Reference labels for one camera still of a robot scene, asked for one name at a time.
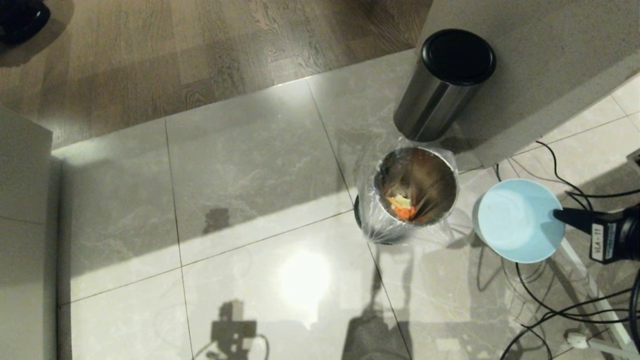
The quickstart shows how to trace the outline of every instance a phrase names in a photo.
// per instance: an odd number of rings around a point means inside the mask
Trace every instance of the tile floor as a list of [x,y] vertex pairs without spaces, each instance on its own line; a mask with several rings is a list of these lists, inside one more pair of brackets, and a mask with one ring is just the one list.
[[[478,168],[457,127],[434,144],[454,150],[461,173],[449,246],[368,244],[353,218],[358,154],[399,137],[391,114],[412,58],[393,54],[55,151],[64,161],[61,359],[498,358],[519,324],[543,312],[513,264],[473,234],[472,207],[497,178]],[[544,138],[585,191],[629,187],[624,157],[640,147],[634,86]],[[545,151],[503,161],[502,178],[552,178]],[[598,280],[628,284],[633,264],[619,267],[595,268]],[[550,306],[586,298],[559,255],[523,270]],[[540,334],[560,359],[604,359],[569,349],[564,332],[576,328],[610,336],[562,319]],[[544,350],[528,336],[512,355]]]

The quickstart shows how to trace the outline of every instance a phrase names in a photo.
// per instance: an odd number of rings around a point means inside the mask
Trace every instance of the wooden floor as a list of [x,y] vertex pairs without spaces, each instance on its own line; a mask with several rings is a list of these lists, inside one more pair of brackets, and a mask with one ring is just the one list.
[[0,103],[54,148],[415,46],[429,0],[45,0]]

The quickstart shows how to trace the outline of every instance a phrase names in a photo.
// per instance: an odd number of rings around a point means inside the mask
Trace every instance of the black trash can lid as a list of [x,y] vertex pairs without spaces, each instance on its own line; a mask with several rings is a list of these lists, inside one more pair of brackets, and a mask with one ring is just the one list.
[[480,84],[495,70],[495,53],[483,38],[469,31],[445,29],[422,45],[422,61],[438,79],[458,86]]

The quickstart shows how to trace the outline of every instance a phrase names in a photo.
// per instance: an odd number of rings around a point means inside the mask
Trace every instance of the white wall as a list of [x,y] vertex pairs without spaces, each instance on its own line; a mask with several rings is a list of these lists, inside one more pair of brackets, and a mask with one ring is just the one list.
[[480,35],[497,55],[458,118],[485,167],[640,71],[640,0],[434,0],[420,45],[445,28]]
[[50,131],[0,106],[2,359],[56,359],[57,191],[50,177],[51,139]]

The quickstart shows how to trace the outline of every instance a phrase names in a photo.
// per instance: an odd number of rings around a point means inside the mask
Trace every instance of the light blue bowl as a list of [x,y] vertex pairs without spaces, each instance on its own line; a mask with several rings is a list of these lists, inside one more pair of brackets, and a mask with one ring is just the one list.
[[493,186],[477,200],[476,233],[498,255],[517,263],[536,263],[551,256],[564,236],[564,223],[554,218],[562,209],[544,186],[512,179]]

